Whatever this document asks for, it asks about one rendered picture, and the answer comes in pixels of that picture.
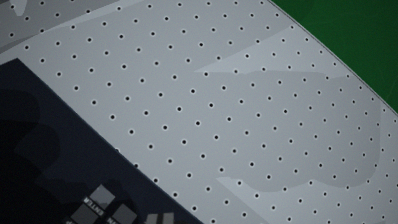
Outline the white benchtop thermal cycler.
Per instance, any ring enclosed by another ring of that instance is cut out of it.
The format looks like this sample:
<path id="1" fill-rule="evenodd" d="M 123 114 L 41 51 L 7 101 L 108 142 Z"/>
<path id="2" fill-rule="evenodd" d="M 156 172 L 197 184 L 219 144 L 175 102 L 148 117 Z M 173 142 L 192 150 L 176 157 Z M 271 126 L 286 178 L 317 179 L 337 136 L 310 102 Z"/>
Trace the white benchtop thermal cycler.
<path id="1" fill-rule="evenodd" d="M 87 124 L 21 60 L 0 65 L 0 224 L 202 224 Z"/>

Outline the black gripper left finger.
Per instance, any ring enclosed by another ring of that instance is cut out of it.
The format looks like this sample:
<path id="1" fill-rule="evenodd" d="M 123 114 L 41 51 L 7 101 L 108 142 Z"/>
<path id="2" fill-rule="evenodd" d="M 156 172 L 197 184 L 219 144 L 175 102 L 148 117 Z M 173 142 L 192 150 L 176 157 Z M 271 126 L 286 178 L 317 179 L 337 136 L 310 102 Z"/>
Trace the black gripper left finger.
<path id="1" fill-rule="evenodd" d="M 146 223 L 139 224 L 159 224 L 160 223 L 160 214 L 148 214 Z"/>

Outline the grey flat base plate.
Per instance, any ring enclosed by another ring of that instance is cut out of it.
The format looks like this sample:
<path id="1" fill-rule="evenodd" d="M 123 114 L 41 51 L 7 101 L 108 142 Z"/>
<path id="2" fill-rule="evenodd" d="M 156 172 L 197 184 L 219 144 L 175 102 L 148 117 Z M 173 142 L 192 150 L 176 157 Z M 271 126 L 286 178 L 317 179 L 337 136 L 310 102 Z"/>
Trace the grey flat base plate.
<path id="1" fill-rule="evenodd" d="M 398 224 L 398 114 L 271 0 L 0 0 L 15 58 L 204 224 Z"/>

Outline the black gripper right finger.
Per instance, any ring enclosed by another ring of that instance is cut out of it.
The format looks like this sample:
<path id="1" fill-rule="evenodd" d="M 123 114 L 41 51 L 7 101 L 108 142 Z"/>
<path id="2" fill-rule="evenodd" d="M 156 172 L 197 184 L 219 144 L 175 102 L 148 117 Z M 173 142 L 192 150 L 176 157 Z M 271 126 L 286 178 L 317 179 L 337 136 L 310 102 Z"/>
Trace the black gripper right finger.
<path id="1" fill-rule="evenodd" d="M 161 213 L 159 224 L 188 224 L 185 221 L 174 221 L 174 213 Z"/>

